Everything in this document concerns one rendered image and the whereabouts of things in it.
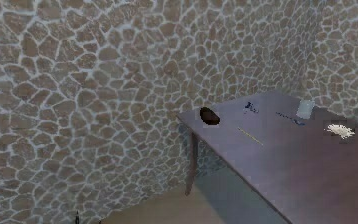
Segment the dark blue pen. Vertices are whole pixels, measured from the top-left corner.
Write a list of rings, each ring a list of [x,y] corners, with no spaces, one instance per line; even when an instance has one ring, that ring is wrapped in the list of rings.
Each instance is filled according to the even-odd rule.
[[[280,113],[280,112],[275,112],[275,113],[276,113],[277,115],[279,115],[280,117],[283,117],[283,118],[286,118],[286,119],[292,121],[293,123],[295,123],[295,124],[298,125],[298,126],[304,126],[304,125],[306,125],[306,124],[303,123],[302,121],[300,121],[300,120],[298,120],[298,119],[295,119],[295,118],[292,118],[292,117],[289,117],[289,116],[287,116],[287,115],[285,115],[285,114],[282,114],[282,113]]]

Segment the pale grey cup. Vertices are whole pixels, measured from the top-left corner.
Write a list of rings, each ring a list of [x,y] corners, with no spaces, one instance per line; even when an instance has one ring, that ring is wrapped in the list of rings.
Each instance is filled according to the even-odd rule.
[[[312,100],[301,100],[296,115],[302,119],[309,119],[314,106],[315,102]]]

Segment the dark purple-brown table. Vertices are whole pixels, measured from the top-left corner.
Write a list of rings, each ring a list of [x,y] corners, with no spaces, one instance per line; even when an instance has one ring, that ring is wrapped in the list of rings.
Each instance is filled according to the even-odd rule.
[[[244,113],[248,102],[259,112]],[[214,105],[220,117],[215,126],[205,124],[197,109],[178,117],[291,224],[358,224],[358,122],[322,108],[300,119],[298,106],[298,99],[268,91]],[[327,131],[330,124],[355,135],[342,139]]]

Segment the white crumpled cloth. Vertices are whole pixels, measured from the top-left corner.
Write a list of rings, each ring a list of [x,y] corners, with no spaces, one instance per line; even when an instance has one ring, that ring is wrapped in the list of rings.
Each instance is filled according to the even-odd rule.
[[[346,139],[355,135],[355,132],[341,124],[330,124],[327,126],[327,131],[340,136],[342,139]]]

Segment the thin yellow pencil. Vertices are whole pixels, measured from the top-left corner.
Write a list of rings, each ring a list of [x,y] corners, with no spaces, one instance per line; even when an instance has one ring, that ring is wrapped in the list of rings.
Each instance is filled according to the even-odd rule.
[[[238,127],[237,128],[240,132],[242,132],[243,134],[245,134],[246,136],[248,136],[250,139],[252,139],[253,141],[255,141],[256,143],[260,144],[260,145],[264,145],[261,141],[259,141],[257,138],[255,138],[253,135],[251,135],[250,133],[248,133],[247,131],[243,130],[242,128]]]

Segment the small dark blue keys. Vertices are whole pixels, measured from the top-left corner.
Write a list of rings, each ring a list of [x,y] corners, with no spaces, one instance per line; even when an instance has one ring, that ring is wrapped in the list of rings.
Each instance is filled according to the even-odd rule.
[[[258,113],[259,110],[255,108],[254,104],[251,102],[248,102],[246,106],[243,109],[244,113],[252,112],[252,113]]]

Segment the dark brown oval potato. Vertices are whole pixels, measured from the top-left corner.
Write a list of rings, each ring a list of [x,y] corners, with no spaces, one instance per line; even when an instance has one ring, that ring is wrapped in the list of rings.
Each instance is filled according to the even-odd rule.
[[[220,117],[208,107],[202,107],[199,114],[201,120],[207,125],[218,125],[220,123]]]

